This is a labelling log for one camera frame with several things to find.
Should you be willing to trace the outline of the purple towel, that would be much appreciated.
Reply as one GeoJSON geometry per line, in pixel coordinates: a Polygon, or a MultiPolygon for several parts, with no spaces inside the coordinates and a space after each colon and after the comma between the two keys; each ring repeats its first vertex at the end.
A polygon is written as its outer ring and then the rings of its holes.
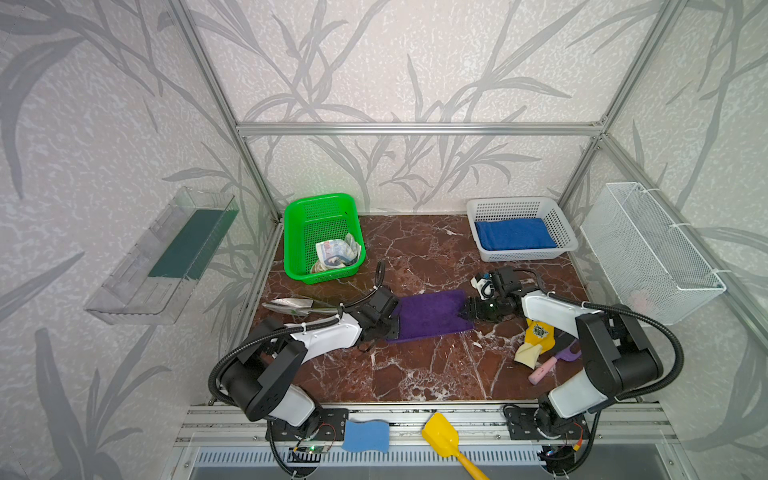
{"type": "Polygon", "coordinates": [[[462,315],[466,301],[463,290],[401,298],[393,312],[398,320],[397,337],[387,341],[403,343],[472,330],[473,323],[462,315]]]}

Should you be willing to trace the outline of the blue towel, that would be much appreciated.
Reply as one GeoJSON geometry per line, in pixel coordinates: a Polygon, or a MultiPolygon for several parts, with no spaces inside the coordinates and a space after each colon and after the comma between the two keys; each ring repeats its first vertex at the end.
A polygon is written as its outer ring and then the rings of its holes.
{"type": "Polygon", "coordinates": [[[532,250],[557,247],[540,218],[476,222],[475,228],[480,244],[485,250],[532,250]]]}

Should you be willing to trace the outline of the white light-blue towel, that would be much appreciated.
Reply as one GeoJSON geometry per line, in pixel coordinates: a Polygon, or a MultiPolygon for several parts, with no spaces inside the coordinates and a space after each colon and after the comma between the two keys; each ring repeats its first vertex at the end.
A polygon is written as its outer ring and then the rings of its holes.
{"type": "Polygon", "coordinates": [[[362,246],[351,233],[343,239],[326,240],[315,244],[317,261],[312,266],[312,273],[336,270],[355,264],[361,254],[362,246]]]}

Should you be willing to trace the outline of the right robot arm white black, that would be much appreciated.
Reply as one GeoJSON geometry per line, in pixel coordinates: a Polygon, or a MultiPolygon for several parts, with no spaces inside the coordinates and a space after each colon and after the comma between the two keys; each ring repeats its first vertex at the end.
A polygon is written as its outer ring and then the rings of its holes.
{"type": "Polygon", "coordinates": [[[521,270],[502,267],[476,275],[477,294],[465,304],[476,322],[500,322],[512,315],[528,322],[516,359],[534,370],[545,351],[567,355],[572,346],[581,370],[543,395],[534,407],[507,404],[502,414],[514,440],[563,440],[586,436],[586,415],[621,400],[655,393],[682,373],[682,343],[666,325],[630,307],[579,302],[547,291],[539,274],[524,286],[521,270]]]}

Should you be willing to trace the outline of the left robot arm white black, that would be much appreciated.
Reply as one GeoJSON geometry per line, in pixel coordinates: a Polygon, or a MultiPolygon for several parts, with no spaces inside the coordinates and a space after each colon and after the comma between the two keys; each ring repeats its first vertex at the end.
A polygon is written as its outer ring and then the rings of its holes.
{"type": "Polygon", "coordinates": [[[374,288],[339,305],[328,318],[296,324],[262,321],[212,368],[207,386],[213,399],[238,407],[250,421],[280,420],[312,429],[321,407],[294,384],[301,367],[329,352],[399,336],[399,298],[384,285],[385,275],[386,263],[380,261],[374,288]]]}

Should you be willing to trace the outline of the yellow packet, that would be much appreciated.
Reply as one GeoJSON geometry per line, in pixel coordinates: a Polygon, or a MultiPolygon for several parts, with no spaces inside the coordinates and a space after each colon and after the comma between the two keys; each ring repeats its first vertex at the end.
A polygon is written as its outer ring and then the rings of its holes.
{"type": "Polygon", "coordinates": [[[544,322],[527,319],[524,344],[540,347],[541,353],[551,350],[555,345],[555,328],[544,322]]]}

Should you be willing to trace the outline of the pale yellow cloth piece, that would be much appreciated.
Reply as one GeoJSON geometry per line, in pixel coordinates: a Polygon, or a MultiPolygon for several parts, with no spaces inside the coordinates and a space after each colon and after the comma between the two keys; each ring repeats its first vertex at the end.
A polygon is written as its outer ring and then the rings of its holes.
{"type": "Polygon", "coordinates": [[[514,361],[535,370],[543,347],[541,344],[523,343],[515,353],[514,361]]]}

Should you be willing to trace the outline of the white plastic basket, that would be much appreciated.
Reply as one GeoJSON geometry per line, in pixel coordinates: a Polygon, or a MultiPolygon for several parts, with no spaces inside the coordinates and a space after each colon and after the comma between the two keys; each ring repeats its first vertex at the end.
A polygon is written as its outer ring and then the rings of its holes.
{"type": "Polygon", "coordinates": [[[473,199],[467,203],[470,229],[485,262],[549,260],[576,250],[578,240],[557,203],[546,197],[508,197],[473,199]],[[478,239],[476,222],[493,222],[515,218],[540,218],[557,247],[532,250],[485,250],[478,239]]]}

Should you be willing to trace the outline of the silver metal trowel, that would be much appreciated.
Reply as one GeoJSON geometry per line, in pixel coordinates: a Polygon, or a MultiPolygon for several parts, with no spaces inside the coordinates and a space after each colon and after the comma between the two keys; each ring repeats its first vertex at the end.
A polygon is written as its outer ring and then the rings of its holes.
{"type": "Polygon", "coordinates": [[[262,306],[271,312],[294,317],[308,317],[315,314],[332,316],[339,311],[338,306],[303,297],[278,298],[263,302],[262,306]]]}

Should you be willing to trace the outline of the purple small toy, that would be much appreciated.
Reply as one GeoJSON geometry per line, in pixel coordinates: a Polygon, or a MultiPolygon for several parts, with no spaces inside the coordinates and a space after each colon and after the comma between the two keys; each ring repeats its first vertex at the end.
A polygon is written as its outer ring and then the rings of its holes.
{"type": "Polygon", "coordinates": [[[561,351],[555,354],[555,358],[558,361],[573,362],[578,360],[582,355],[579,343],[573,341],[570,345],[563,348],[561,351]]]}

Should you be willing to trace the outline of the blue sponge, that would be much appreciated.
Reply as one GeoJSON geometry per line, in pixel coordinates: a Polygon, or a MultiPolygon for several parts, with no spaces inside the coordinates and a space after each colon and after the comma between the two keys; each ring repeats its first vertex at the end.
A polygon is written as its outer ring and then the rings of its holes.
{"type": "Polygon", "coordinates": [[[342,449],[347,452],[388,453],[390,446],[390,425],[383,420],[346,423],[342,449]]]}

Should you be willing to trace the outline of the small circuit board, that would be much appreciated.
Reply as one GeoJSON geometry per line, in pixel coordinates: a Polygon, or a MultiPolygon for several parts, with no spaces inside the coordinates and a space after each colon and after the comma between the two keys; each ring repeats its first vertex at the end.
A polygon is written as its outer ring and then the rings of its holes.
{"type": "Polygon", "coordinates": [[[291,463],[319,464],[327,457],[333,447],[333,443],[300,443],[289,449],[288,459],[291,463]]]}

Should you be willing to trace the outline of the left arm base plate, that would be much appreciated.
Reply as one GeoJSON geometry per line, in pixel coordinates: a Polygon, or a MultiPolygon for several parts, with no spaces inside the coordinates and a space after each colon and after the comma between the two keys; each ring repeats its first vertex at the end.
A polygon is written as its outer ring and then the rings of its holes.
{"type": "Polygon", "coordinates": [[[277,442],[342,441],[348,418],[348,409],[320,407],[299,426],[293,426],[285,420],[269,420],[266,438],[277,442]]]}

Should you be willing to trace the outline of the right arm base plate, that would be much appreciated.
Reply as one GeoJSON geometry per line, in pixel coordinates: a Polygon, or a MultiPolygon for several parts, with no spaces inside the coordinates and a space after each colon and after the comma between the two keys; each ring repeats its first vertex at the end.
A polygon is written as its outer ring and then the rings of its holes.
{"type": "Polygon", "coordinates": [[[548,406],[506,404],[502,414],[512,440],[579,441],[590,433],[583,415],[563,418],[548,406]]]}

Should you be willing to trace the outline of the clear acrylic wall shelf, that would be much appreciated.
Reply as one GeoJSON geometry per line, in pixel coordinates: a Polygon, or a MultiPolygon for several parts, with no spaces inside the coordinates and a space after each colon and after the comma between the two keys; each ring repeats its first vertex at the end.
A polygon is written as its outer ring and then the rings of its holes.
{"type": "Polygon", "coordinates": [[[85,311],[108,325],[176,323],[238,213],[231,193],[179,188],[85,311]]]}

